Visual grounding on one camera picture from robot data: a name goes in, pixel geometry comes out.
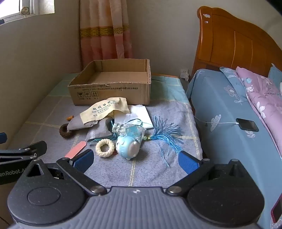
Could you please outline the pink nail file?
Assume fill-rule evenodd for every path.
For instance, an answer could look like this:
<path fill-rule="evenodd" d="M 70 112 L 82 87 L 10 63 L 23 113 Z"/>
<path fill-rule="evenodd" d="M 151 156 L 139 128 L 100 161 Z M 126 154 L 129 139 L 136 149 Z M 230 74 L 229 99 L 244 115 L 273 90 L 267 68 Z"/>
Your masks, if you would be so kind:
<path fill-rule="evenodd" d="M 85 141 L 79 142 L 77 145 L 71 148 L 71 150 L 65 155 L 67 158 L 74 158 L 79 152 L 86 147 L 87 143 Z"/>

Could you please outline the grey fabric sachet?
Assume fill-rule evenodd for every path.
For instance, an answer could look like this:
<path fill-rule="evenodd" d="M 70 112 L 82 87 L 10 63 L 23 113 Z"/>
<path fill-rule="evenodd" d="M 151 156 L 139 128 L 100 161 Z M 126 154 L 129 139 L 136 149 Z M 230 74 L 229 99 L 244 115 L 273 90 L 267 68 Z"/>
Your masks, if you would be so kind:
<path fill-rule="evenodd" d="M 98 121 L 90 121 L 83 124 L 80 115 L 75 116 L 67 125 L 67 131 L 74 131 L 87 128 L 98 128 L 107 125 L 112 120 L 112 117 L 106 116 Z"/>
<path fill-rule="evenodd" d="M 111 132 L 111 117 L 105 117 L 98 121 L 96 125 L 91 127 L 85 137 L 86 141 L 91 141 L 98 138 L 106 138 L 112 135 Z"/>

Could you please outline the blue tassel ornament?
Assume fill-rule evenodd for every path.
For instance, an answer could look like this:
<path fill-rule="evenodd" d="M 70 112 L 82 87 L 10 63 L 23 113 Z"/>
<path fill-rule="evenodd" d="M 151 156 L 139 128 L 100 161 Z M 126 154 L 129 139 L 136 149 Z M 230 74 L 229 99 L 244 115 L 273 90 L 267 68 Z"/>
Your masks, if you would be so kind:
<path fill-rule="evenodd" d="M 182 136 L 182 129 L 179 125 L 175 123 L 169 123 L 167 119 L 163 119 L 160 116 L 154 116 L 152 122 L 154 132 L 151 136 L 145 135 L 146 129 L 142 130 L 143 140 L 151 140 L 157 143 L 160 148 L 161 156 L 165 161 L 167 167 L 169 164 L 164 156 L 164 150 L 160 142 L 165 142 L 177 155 L 183 150 L 181 145 L 183 142 L 177 137 L 178 135 Z"/>

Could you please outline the blue white toy figure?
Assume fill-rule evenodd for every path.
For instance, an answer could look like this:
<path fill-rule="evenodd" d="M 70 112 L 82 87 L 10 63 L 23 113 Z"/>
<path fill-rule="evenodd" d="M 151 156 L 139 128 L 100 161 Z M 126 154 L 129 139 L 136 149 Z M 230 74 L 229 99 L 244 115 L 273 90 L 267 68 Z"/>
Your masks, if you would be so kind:
<path fill-rule="evenodd" d="M 117 153 L 127 160 L 136 157 L 140 150 L 140 143 L 129 136 L 119 136 L 116 141 Z"/>

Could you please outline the blue embroidered pouch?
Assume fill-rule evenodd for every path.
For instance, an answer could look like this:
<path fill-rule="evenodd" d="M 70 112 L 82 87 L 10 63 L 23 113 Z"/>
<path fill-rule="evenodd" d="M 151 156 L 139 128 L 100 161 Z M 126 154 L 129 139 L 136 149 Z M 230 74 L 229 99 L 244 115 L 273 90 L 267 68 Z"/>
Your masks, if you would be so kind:
<path fill-rule="evenodd" d="M 112 127 L 112 132 L 116 133 L 118 136 L 132 137 L 138 143 L 141 143 L 145 135 L 146 129 L 140 125 L 134 125 L 131 123 L 120 124 L 114 123 Z"/>

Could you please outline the grey checked table cover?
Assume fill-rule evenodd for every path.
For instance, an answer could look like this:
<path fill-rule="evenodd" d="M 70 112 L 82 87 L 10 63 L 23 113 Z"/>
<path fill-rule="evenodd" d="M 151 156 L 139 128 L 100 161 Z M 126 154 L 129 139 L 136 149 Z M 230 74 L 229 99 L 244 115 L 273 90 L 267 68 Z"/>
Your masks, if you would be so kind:
<path fill-rule="evenodd" d="M 88 177 L 107 188 L 167 188 L 186 175 L 180 167 L 181 151 L 202 159 L 193 112 L 179 79 L 153 76 L 148 106 L 131 106 L 128 114 L 115 110 L 102 120 L 81 125 L 65 139 L 59 129 L 66 118 L 79 117 L 86 110 L 73 104 L 67 88 L 71 79 L 63 79 L 34 109 L 10 149 L 43 140 L 47 152 L 42 160 L 53 163 L 82 141 L 95 150 L 99 141 L 111 140 L 115 144 L 113 154 L 105 156 L 108 145 L 102 145 L 86 171 Z"/>

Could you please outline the small orange object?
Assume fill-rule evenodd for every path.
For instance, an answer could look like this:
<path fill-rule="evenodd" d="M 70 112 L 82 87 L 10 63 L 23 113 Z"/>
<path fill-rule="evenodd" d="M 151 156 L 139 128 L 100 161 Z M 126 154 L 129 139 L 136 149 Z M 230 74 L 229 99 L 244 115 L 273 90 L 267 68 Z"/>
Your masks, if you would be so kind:
<path fill-rule="evenodd" d="M 71 116 L 69 116 L 69 117 L 67 117 L 67 121 L 71 121 L 72 119 L 74 118 L 74 116 L 73 115 L 71 115 Z"/>

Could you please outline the black smartphone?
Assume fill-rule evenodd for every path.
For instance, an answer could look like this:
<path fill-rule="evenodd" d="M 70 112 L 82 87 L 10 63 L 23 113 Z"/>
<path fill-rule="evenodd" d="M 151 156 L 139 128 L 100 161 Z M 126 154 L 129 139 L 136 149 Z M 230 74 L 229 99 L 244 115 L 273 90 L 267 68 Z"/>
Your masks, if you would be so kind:
<path fill-rule="evenodd" d="M 257 127 L 256 123 L 254 121 L 252 121 L 252 120 L 246 120 L 246 119 L 237 118 L 236 122 L 238 123 L 238 126 L 242 130 L 253 131 L 253 132 L 258 132 L 259 131 L 259 128 Z"/>

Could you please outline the yellow printed lens cloth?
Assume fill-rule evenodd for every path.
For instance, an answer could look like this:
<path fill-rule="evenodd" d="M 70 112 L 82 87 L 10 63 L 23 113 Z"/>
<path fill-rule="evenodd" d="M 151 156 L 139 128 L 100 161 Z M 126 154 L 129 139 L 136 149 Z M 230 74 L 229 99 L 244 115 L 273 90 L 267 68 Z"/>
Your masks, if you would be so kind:
<path fill-rule="evenodd" d="M 125 114 L 130 113 L 126 98 L 110 97 L 108 99 L 99 101 L 84 112 L 81 112 L 80 118 L 82 123 L 86 124 L 91 121 L 99 121 L 115 110 Z"/>

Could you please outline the white folded cloth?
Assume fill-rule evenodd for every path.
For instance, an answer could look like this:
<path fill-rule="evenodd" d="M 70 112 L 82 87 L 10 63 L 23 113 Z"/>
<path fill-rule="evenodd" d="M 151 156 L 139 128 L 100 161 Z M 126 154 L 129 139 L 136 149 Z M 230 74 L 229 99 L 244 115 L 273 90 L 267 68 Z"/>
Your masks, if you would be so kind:
<path fill-rule="evenodd" d="M 114 120 L 116 123 L 126 124 L 131 123 L 133 125 L 141 125 L 145 129 L 153 129 L 153 124 L 148 111 L 143 105 L 128 105 L 129 113 L 123 113 L 120 111 L 114 111 Z"/>

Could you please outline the open cardboard box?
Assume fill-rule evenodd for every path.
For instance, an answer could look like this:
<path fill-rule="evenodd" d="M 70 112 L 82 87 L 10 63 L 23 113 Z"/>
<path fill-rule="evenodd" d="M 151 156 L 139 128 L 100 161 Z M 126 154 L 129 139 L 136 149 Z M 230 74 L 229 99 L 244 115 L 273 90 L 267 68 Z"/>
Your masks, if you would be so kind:
<path fill-rule="evenodd" d="M 151 94 L 148 59 L 111 59 L 90 62 L 68 85 L 73 104 L 91 106 L 110 97 L 128 104 L 148 105 Z"/>

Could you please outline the red phone at edge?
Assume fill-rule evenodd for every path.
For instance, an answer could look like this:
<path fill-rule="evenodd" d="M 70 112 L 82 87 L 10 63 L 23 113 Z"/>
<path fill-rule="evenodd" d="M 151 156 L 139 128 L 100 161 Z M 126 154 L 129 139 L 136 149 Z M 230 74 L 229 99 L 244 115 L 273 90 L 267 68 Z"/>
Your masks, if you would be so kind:
<path fill-rule="evenodd" d="M 282 199 L 282 194 L 279 196 L 278 200 L 276 201 L 273 208 L 271 209 L 271 219 L 273 223 L 277 223 L 281 217 L 282 214 L 281 199 Z"/>

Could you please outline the purple floral quilt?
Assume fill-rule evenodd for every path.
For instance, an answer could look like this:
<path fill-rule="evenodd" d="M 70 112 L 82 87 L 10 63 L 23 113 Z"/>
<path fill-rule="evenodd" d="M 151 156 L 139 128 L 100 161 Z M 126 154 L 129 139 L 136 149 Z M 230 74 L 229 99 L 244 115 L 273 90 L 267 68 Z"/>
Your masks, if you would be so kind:
<path fill-rule="evenodd" d="M 236 68 L 247 96 L 271 133 L 281 153 L 281 94 L 274 82 L 245 68 Z"/>

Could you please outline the blue pillow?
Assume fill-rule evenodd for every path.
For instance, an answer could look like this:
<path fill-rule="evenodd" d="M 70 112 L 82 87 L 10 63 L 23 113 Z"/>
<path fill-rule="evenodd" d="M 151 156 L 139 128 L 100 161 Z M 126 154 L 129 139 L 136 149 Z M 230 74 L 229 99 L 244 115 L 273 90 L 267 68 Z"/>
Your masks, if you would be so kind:
<path fill-rule="evenodd" d="M 273 63 L 270 68 L 268 78 L 271 79 L 278 90 L 280 90 L 280 84 L 282 83 L 282 71 L 279 70 Z"/>

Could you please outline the wooden headboard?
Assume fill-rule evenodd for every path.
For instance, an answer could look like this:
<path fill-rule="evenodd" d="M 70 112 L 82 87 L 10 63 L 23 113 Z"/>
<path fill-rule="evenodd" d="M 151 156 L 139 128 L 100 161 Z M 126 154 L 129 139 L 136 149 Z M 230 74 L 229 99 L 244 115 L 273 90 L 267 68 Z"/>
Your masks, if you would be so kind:
<path fill-rule="evenodd" d="M 201 6 L 197 16 L 200 31 L 192 73 L 241 67 L 266 77 L 271 66 L 281 69 L 281 49 L 260 27 L 221 8 Z"/>

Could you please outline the window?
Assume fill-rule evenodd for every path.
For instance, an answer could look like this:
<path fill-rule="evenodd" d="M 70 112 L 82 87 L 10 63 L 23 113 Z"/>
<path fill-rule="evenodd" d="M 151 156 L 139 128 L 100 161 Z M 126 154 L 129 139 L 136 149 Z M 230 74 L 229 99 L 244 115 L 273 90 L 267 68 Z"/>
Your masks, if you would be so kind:
<path fill-rule="evenodd" d="M 55 13 L 54 0 L 1 0 L 1 24 L 35 15 Z"/>

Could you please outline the pink striped curtain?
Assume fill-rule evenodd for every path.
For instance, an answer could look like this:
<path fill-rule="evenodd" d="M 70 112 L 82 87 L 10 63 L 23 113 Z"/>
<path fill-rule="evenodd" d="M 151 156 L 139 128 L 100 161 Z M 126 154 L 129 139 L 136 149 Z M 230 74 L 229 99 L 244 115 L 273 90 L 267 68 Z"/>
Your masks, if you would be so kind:
<path fill-rule="evenodd" d="M 81 60 L 132 58 L 127 1 L 80 1 Z"/>

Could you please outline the white wall charger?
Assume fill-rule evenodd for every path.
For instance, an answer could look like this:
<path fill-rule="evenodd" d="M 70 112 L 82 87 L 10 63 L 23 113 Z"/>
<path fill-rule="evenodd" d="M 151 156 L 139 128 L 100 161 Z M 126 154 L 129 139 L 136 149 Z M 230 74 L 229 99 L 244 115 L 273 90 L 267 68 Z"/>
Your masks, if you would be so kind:
<path fill-rule="evenodd" d="M 188 82 L 189 77 L 190 77 L 189 70 L 188 69 L 181 69 L 180 78 L 182 78 L 182 79 L 184 79 L 185 81 Z"/>

